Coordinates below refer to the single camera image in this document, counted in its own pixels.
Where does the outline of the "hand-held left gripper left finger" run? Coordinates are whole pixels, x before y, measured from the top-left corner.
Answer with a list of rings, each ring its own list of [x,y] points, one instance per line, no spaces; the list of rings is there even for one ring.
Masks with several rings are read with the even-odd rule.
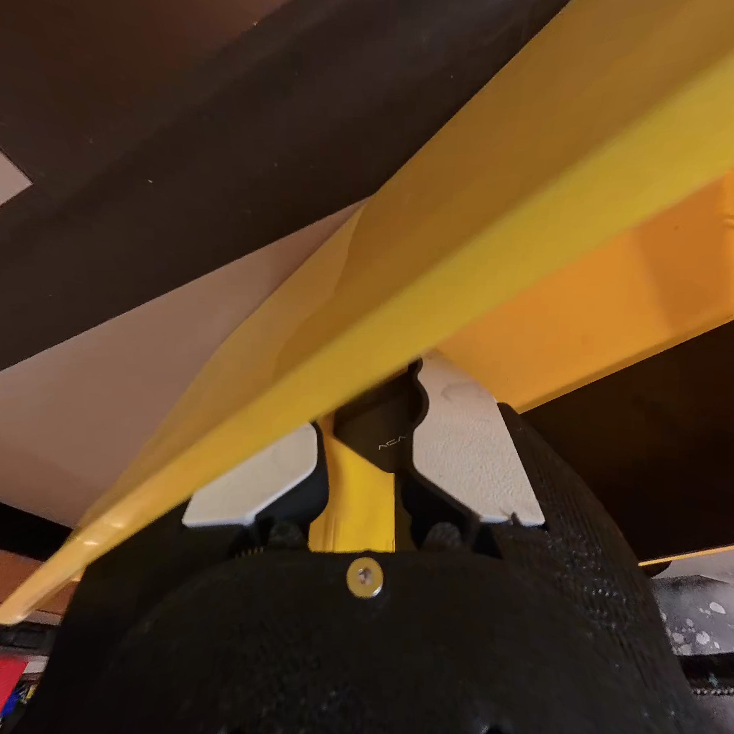
[[[188,528],[313,522],[329,500],[322,431],[305,424],[198,490],[182,523]]]

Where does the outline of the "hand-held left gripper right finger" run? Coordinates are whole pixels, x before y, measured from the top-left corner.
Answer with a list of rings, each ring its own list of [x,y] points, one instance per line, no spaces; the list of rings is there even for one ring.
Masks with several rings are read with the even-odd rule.
[[[401,489],[414,527],[541,527],[546,519],[491,392],[438,352],[421,358],[414,382],[422,404]]]

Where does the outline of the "yellow plastic bin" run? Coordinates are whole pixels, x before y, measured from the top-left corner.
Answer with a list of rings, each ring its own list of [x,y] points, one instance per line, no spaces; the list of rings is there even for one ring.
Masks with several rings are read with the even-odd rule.
[[[732,2],[571,2],[217,349],[23,621],[222,474],[732,168]]]

